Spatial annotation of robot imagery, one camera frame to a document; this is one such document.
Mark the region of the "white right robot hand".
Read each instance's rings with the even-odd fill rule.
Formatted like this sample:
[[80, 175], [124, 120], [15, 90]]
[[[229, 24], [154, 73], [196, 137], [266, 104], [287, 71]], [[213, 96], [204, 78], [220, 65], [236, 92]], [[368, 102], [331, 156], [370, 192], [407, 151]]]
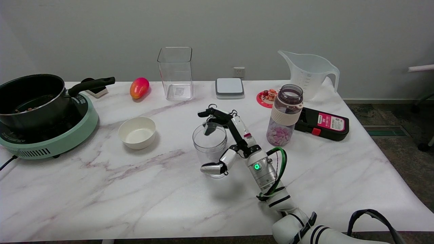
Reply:
[[257, 154], [262, 150], [236, 112], [229, 113], [222, 111], [213, 107], [213, 104], [210, 104], [207, 109], [199, 111], [197, 115], [200, 118], [209, 117], [211, 118], [212, 123], [217, 123], [223, 127], [227, 127], [235, 140], [235, 144], [226, 149], [217, 162], [202, 165], [200, 167], [202, 173], [211, 176], [226, 176], [229, 169], [234, 165], [235, 158], [239, 154], [239, 151], [243, 153], [241, 155], [242, 158], [248, 159], [250, 156]]

